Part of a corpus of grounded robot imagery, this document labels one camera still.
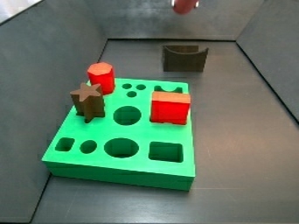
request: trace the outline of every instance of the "small circular hole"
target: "small circular hole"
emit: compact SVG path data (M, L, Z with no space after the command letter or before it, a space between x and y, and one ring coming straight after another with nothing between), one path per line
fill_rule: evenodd
M135 97L135 92L134 91L130 91L125 94L127 97Z
M137 85L137 86L135 86L135 89L137 89L137 90L144 90L144 89L145 89L145 85L142 85L142 84Z
M97 144L91 140L87 140L86 142L83 142L78 147L79 151L83 154L89 154L95 148L97 148Z
M123 89L129 89L130 87L131 87L131 85L129 83L126 83L126 84L122 85L122 88Z
M114 138L105 143L103 150L113 158L129 158L137 153L138 146L127 138Z
M113 119L119 125L131 125L137 123L141 118L141 112L137 108L125 106L115 110Z

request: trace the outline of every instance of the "square hole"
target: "square hole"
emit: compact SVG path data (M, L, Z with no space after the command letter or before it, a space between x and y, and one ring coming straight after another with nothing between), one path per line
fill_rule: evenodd
M69 151L73 143L74 143L73 138L62 137L55 144L54 150L55 151Z
M180 163L182 161L182 146L178 143L149 143L149 159Z

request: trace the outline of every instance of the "shape sorter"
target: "shape sorter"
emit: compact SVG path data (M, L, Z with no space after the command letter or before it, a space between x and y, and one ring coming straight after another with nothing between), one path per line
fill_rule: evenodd
M189 93L186 83L115 79L105 117L85 123L71 107L41 159L54 176L189 191L190 113L185 125L150 122L153 91Z

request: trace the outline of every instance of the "gray wall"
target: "gray wall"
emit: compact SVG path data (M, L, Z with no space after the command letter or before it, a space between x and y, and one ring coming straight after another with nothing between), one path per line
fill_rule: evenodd
M299 121L299 1L266 0L237 44Z
M234 40L262 0L201 0L188 15L170 0L86 0L111 39Z
M0 222L31 218L41 156L105 42L79 0L43 1L0 26Z

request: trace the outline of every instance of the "red object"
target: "red object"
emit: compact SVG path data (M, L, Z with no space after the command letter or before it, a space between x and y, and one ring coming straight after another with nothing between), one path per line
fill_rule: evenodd
M115 87L114 71L113 67L107 63L99 62L89 66L87 79L90 85L99 84L102 95L113 93Z
M190 108L190 95L153 91L152 123L173 123L184 125Z
M197 2L198 0L174 0L172 9L178 14L186 14Z

